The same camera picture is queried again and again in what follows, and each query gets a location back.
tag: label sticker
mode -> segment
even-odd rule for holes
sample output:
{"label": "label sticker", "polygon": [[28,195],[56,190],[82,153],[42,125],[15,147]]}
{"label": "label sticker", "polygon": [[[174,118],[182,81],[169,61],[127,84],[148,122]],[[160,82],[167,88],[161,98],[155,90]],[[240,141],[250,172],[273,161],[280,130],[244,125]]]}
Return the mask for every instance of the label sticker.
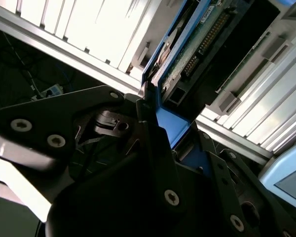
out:
{"label": "label sticker", "polygon": [[202,19],[200,20],[200,23],[204,23],[207,18],[209,17],[209,15],[212,13],[212,11],[214,10],[215,5],[210,5],[207,9],[207,11],[205,12],[204,16],[202,17]]}

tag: circuit board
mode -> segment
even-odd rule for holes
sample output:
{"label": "circuit board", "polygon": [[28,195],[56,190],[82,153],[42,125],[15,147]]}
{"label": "circuit board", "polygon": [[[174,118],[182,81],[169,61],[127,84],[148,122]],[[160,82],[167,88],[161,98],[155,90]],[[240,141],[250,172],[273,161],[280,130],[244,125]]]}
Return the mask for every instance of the circuit board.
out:
{"label": "circuit board", "polygon": [[181,74],[183,70],[188,73],[193,69],[193,64],[197,63],[197,57],[193,56],[194,53],[202,46],[201,43],[203,43],[206,38],[214,36],[214,34],[211,34],[211,31],[216,29],[215,25],[218,19],[223,15],[224,9],[228,7],[231,2],[232,0],[226,0],[209,5],[207,11],[204,13],[204,16],[194,29],[189,40],[165,76],[165,80],[162,85],[163,91],[170,88],[170,84]]}

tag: light blue device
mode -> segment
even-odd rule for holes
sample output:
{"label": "light blue device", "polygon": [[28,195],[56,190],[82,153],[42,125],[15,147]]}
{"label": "light blue device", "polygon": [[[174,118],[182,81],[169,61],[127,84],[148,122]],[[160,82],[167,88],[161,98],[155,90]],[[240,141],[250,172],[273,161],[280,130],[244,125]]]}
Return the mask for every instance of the light blue device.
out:
{"label": "light blue device", "polygon": [[296,207],[296,145],[263,170],[259,179],[269,191]]}

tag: countersunk screw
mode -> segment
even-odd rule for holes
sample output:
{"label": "countersunk screw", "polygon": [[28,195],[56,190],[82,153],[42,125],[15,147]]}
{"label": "countersunk screw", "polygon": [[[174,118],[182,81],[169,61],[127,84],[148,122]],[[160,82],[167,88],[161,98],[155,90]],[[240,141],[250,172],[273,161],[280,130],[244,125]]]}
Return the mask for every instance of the countersunk screw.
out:
{"label": "countersunk screw", "polygon": [[115,99],[118,98],[118,95],[116,93],[114,93],[114,92],[111,92],[110,95],[111,95],[111,97],[113,97]]}
{"label": "countersunk screw", "polygon": [[204,137],[206,140],[210,139],[210,137],[209,137],[206,133],[203,133],[203,137]]}
{"label": "countersunk screw", "polygon": [[13,120],[10,126],[14,131],[17,132],[28,132],[32,129],[31,122],[22,118],[17,118]]}
{"label": "countersunk screw", "polygon": [[232,225],[237,229],[237,231],[243,232],[245,230],[245,226],[243,225],[243,223],[239,219],[239,217],[237,217],[235,215],[231,215],[230,221],[231,221]]}
{"label": "countersunk screw", "polygon": [[178,195],[173,191],[173,190],[166,190],[164,192],[164,197],[166,198],[167,202],[170,204],[170,205],[173,205],[173,206],[177,206],[179,205],[179,197]]}
{"label": "countersunk screw", "polygon": [[236,155],[235,155],[234,153],[232,153],[232,152],[229,152],[229,155],[230,155],[231,158],[233,158],[233,159],[236,159],[236,158],[237,158]]}
{"label": "countersunk screw", "polygon": [[55,148],[63,147],[66,144],[66,140],[57,134],[48,136],[47,142],[51,147]]}
{"label": "countersunk screw", "polygon": [[286,231],[283,231],[283,234],[284,234],[284,236],[285,237],[292,237],[288,232],[286,232]]}

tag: green circuit board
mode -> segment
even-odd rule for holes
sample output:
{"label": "green circuit board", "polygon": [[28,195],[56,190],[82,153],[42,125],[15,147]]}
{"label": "green circuit board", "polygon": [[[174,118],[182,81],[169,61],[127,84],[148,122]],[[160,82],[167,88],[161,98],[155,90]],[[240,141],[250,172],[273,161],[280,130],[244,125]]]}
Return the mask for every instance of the green circuit board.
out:
{"label": "green circuit board", "polygon": [[196,50],[199,48],[200,43],[207,36],[212,26],[215,24],[216,20],[219,18],[223,10],[230,5],[232,0],[226,0],[221,5],[210,5],[207,11],[204,13],[204,16],[200,20],[199,24],[194,29],[193,33],[189,37],[185,46],[181,50],[180,54],[177,56],[175,62],[169,69],[165,80],[163,82],[162,88],[169,88],[170,83],[180,75],[180,73],[188,68],[188,63],[191,63],[192,58]]}

